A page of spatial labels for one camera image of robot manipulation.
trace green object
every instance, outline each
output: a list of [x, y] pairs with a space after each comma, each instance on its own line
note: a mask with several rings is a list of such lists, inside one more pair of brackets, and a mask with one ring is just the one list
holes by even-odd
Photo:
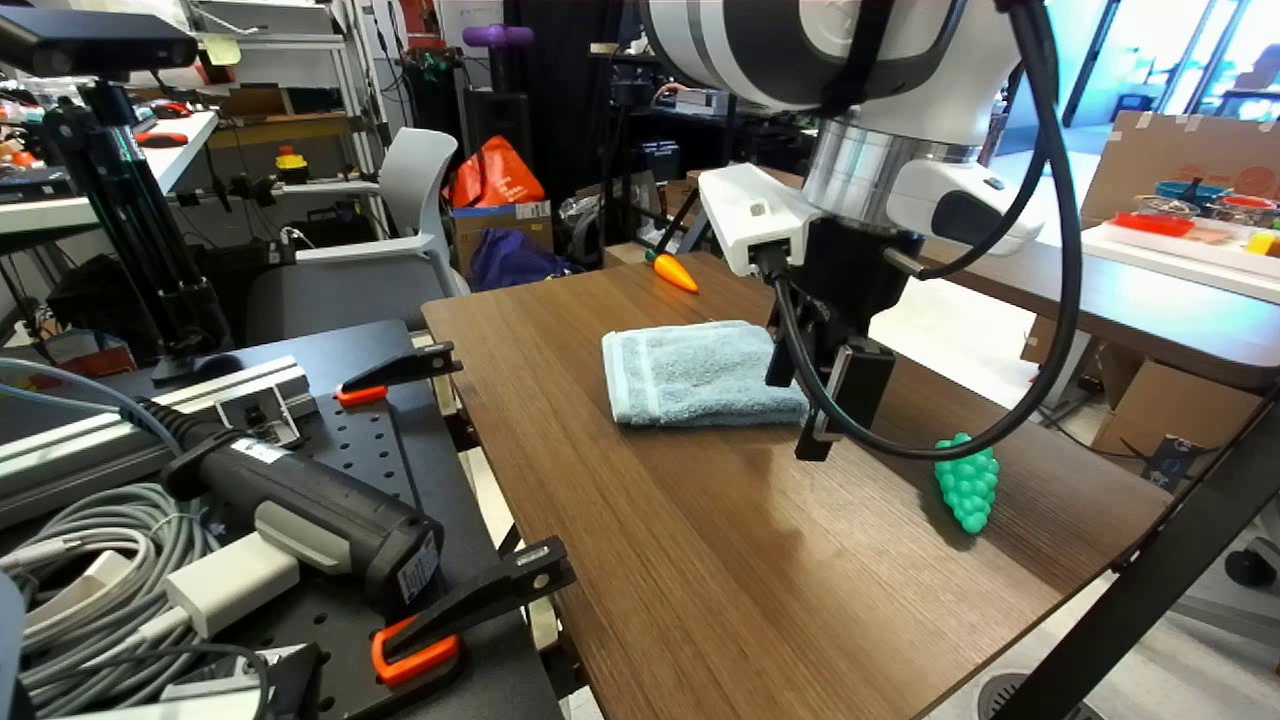
[[[969, 445], [969, 430], [955, 430], [939, 440], [938, 449], [959, 449]], [[959, 459], [939, 459], [934, 463], [934, 479], [945, 490], [945, 505], [952, 519], [969, 530], [980, 535], [993, 519], [997, 508], [997, 489], [1002, 489], [1002, 459], [993, 449], [959, 454]]]

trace light blue towel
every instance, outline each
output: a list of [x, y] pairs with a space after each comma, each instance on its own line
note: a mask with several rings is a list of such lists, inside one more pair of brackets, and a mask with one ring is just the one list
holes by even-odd
[[640, 429], [764, 429], [799, 425], [799, 386], [764, 383], [773, 335], [760, 325], [663, 325], [608, 332], [605, 383], [611, 425]]

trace orange bag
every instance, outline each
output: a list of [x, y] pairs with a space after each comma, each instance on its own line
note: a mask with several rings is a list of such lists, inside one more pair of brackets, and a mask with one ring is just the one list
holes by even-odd
[[453, 173], [448, 183], [453, 208], [505, 208], [544, 194], [544, 183], [505, 137], [489, 137], [480, 151]]

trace backpack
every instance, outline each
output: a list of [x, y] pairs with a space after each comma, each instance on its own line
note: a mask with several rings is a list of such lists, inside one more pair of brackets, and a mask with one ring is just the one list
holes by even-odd
[[486, 232], [478, 258], [473, 258], [473, 289], [513, 289], [513, 282], [536, 282], [552, 276], [569, 276], [574, 266], [536, 249], [523, 232], [502, 227]]

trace floor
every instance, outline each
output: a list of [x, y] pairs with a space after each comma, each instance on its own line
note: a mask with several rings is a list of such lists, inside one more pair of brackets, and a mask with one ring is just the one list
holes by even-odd
[[[1100, 133], [1073, 137], [1078, 188], [1087, 188], [1096, 168]], [[1015, 183], [1028, 151], [1005, 151], [993, 168]], [[1032, 362], [1022, 359], [1032, 317], [975, 295], [955, 282], [910, 282], [906, 301], [884, 313], [872, 328], [878, 339], [898, 352], [952, 375], [955, 383], [1013, 405], [1028, 379]], [[1094, 440], [1105, 409], [1094, 405], [1078, 413], [1064, 429], [1078, 440]], [[502, 489], [486, 463], [486, 453], [463, 453], [463, 467], [480, 490], [480, 508], [493, 519], [493, 535], [513, 522]], [[993, 658], [975, 680], [955, 686], [934, 720], [975, 720], [980, 692], [993, 677], [1028, 672], [1036, 658], [1073, 626], [1073, 619], [1110, 586], [1110, 576], [1073, 597], [1056, 614], [1032, 626], [1002, 658]], [[1251, 637], [1234, 637], [1174, 611], [1162, 619], [1138, 652], [1087, 697], [1087, 709], [1116, 720], [1163, 720], [1163, 717], [1280, 717], [1280, 592], [1270, 597], [1264, 614]], [[566, 701], [566, 717], [598, 720], [599, 709], [590, 692]]]

